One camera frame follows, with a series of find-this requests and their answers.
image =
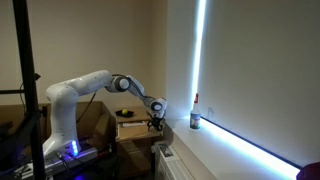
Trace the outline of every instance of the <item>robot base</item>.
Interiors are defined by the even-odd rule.
[[[82,151],[79,153],[79,155],[76,157],[77,159],[68,158],[66,159],[66,163],[68,164],[69,168],[81,165],[81,162],[85,163],[87,161],[90,161],[97,157],[97,149],[96,148],[90,148],[88,150]],[[24,169],[22,173],[22,178],[24,180],[33,180],[33,164],[29,163],[27,164],[27,167],[21,167],[17,169],[15,172],[17,174],[21,173],[21,170]],[[64,166],[63,162],[61,160],[45,165],[45,171],[47,179],[50,179],[55,174],[58,174],[60,172],[63,172],[66,170],[66,167]]]

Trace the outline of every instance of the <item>black metal pole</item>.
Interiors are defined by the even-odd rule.
[[[24,85],[27,113],[30,115],[39,112],[36,80],[31,46],[31,35],[26,0],[13,0],[13,8],[17,29],[18,47],[21,62],[21,71]],[[40,118],[38,117],[30,133],[30,146],[33,160],[34,179],[46,178],[41,141]]]

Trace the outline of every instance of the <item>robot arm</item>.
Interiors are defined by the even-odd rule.
[[[139,97],[151,117],[148,127],[162,130],[167,101],[147,96],[143,86],[131,76],[111,75],[108,71],[96,71],[79,78],[54,84],[47,89],[51,101],[51,136],[43,144],[46,161],[54,161],[57,153],[77,156],[81,147],[76,130],[76,105],[80,96],[106,88],[111,93],[129,91]]]

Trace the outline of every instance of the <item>robot end effector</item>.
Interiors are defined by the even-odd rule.
[[[143,86],[132,76],[113,75],[112,82],[105,88],[109,92],[125,92],[129,91],[134,96],[139,97],[150,116],[151,121],[147,124],[149,129],[153,126],[157,131],[162,130],[161,121],[164,119],[167,108],[167,100],[164,98],[155,99],[147,96],[144,92]]]

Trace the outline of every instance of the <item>beige wall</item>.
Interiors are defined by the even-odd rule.
[[[29,19],[39,102],[48,86],[97,70],[132,75],[148,95],[165,97],[166,1],[29,0]],[[10,0],[0,1],[0,89],[18,89],[20,62]],[[79,101],[89,100],[86,95]],[[141,105],[129,94],[98,91],[112,110]],[[1,95],[0,104],[19,104],[19,95]]]

